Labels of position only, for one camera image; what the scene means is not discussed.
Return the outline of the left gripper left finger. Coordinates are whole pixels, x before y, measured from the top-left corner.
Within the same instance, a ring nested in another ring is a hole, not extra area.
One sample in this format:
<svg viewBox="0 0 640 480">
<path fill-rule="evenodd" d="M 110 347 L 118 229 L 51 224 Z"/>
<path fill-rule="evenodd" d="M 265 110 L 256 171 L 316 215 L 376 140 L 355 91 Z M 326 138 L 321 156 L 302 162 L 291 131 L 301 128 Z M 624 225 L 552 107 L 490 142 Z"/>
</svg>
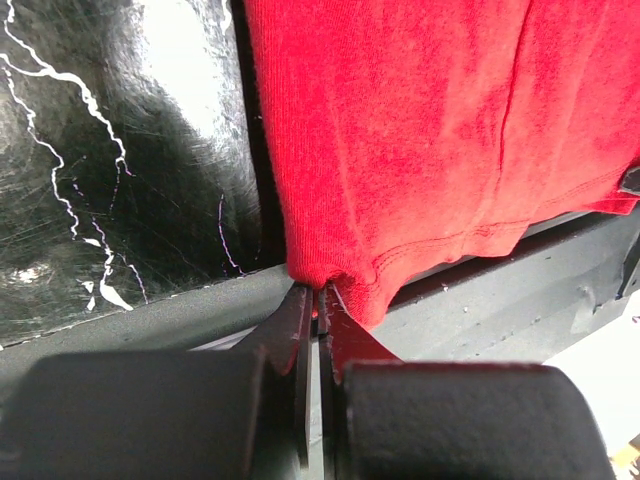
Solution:
<svg viewBox="0 0 640 480">
<path fill-rule="evenodd" d="M 297 479 L 308 465 L 313 293 L 226 350 L 56 355 L 1 421 L 5 479 Z"/>
</svg>

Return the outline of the dark red t shirt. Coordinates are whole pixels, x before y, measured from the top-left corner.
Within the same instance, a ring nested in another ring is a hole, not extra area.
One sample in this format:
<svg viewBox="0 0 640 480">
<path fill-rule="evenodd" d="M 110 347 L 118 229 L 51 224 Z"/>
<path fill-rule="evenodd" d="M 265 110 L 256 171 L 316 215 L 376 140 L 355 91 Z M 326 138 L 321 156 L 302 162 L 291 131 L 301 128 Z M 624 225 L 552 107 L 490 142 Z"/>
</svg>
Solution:
<svg viewBox="0 0 640 480">
<path fill-rule="evenodd" d="M 365 328 L 434 266 L 638 202 L 635 1 L 245 8 L 289 274 Z"/>
</svg>

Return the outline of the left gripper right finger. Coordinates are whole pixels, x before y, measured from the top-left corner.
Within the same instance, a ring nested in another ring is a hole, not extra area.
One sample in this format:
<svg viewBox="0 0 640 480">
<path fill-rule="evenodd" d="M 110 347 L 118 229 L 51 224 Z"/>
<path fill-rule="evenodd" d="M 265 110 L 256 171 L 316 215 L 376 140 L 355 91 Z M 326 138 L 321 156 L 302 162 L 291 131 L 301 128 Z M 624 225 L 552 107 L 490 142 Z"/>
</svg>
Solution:
<svg viewBox="0 0 640 480">
<path fill-rule="evenodd" d="M 610 479 L 584 396 L 531 363 L 406 362 L 318 298 L 329 479 Z"/>
</svg>

